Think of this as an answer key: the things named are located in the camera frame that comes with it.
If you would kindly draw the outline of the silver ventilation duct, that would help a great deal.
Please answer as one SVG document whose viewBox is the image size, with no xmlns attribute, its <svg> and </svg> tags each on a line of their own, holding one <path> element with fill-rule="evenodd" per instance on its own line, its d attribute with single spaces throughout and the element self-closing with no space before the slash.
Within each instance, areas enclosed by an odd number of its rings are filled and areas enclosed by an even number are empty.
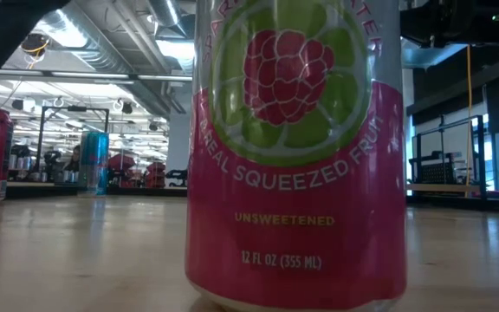
<svg viewBox="0 0 499 312">
<path fill-rule="evenodd" d="M 76 3 L 49 12 L 36 28 L 94 69 L 96 74 L 124 74 L 119 82 L 150 114 L 168 116 L 186 110 L 174 99 L 168 81 L 156 81 L 153 87 L 141 80 L 128 81 L 133 67 L 104 36 L 94 22 Z"/>
</svg>

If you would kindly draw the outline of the blue slim energy drink can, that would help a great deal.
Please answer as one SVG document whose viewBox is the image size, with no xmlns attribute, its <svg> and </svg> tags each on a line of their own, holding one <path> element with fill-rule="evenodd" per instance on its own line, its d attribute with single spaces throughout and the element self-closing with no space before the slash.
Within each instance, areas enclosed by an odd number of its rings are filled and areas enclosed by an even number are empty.
<svg viewBox="0 0 499 312">
<path fill-rule="evenodd" d="M 83 132 L 81 136 L 78 192 L 81 196 L 107 194 L 109 136 L 101 132 Z"/>
</svg>

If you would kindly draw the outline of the black metal workstation frame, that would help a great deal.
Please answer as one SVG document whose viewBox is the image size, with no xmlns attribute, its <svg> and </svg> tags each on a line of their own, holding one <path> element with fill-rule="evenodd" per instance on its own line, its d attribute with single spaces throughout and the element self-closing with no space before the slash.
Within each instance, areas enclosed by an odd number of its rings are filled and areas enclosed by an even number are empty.
<svg viewBox="0 0 499 312">
<path fill-rule="evenodd" d="M 45 114 L 48 110 L 51 110 L 53 113 L 59 113 L 63 109 L 65 109 L 69 112 L 76 112 L 76 113 L 85 113 L 87 111 L 103 112 L 105 114 L 104 130 L 105 130 L 105 132 L 108 131 L 109 117 L 110 117 L 110 110 L 108 108 L 81 107 L 81 106 L 75 106 L 75 105 L 68 106 L 68 107 L 42 106 L 40 126 L 39 126 L 39 131 L 38 131 L 36 164 L 34 166 L 34 169 L 37 172 L 42 172 L 41 162 L 42 162 L 42 142 L 43 142 L 44 126 L 45 126 L 46 121 L 50 120 L 50 117 L 46 117 Z"/>
<path fill-rule="evenodd" d="M 480 192 L 414 192 L 420 195 L 487 198 L 484 124 L 481 115 L 447 123 L 412 138 L 408 184 L 479 185 Z"/>
</svg>

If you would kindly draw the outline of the wooden shelf board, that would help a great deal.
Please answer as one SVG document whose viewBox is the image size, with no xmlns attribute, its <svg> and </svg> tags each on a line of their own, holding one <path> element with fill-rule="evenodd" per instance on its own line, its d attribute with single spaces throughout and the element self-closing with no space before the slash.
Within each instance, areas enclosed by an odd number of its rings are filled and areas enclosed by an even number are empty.
<svg viewBox="0 0 499 312">
<path fill-rule="evenodd" d="M 440 184 L 408 184 L 408 191 L 414 192 L 480 192 L 479 185 L 440 185 Z"/>
</svg>

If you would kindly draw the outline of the silver can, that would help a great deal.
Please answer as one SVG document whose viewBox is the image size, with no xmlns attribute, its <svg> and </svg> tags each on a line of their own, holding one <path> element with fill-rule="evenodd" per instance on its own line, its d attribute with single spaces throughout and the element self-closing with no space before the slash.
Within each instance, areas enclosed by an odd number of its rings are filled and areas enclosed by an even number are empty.
<svg viewBox="0 0 499 312">
<path fill-rule="evenodd" d="M 399 0 L 198 0 L 185 272 L 237 310 L 406 287 Z"/>
</svg>

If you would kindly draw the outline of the red background equipment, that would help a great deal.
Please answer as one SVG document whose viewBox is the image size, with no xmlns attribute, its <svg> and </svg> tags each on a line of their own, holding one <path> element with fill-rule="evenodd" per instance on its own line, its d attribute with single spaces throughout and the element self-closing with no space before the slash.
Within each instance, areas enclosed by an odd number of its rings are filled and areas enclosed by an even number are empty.
<svg viewBox="0 0 499 312">
<path fill-rule="evenodd" d="M 153 162 L 146 168 L 146 188 L 161 189 L 165 187 L 165 164 Z"/>
<path fill-rule="evenodd" d="M 136 166 L 133 157 L 116 154 L 107 161 L 107 178 L 109 182 L 128 180 L 128 171 Z"/>
</svg>

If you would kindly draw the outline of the black round ceiling device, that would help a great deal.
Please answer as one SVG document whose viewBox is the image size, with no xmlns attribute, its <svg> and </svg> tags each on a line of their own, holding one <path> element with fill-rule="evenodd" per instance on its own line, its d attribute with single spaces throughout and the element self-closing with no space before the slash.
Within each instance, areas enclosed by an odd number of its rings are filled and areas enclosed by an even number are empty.
<svg viewBox="0 0 499 312">
<path fill-rule="evenodd" d="M 27 55 L 41 57 L 45 54 L 50 38 L 40 33 L 28 34 L 20 45 L 20 49 Z"/>
</svg>

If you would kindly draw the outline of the person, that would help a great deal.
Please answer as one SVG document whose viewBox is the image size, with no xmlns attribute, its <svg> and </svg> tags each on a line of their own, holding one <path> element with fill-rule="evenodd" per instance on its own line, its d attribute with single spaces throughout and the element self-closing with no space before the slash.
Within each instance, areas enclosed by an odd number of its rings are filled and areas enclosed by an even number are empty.
<svg viewBox="0 0 499 312">
<path fill-rule="evenodd" d="M 64 167 L 65 171 L 70 171 L 70 172 L 78 172 L 80 169 L 80 153 L 81 153 L 81 146 L 77 145 L 73 149 L 73 154 L 71 156 L 70 161 L 68 164 Z"/>
</svg>

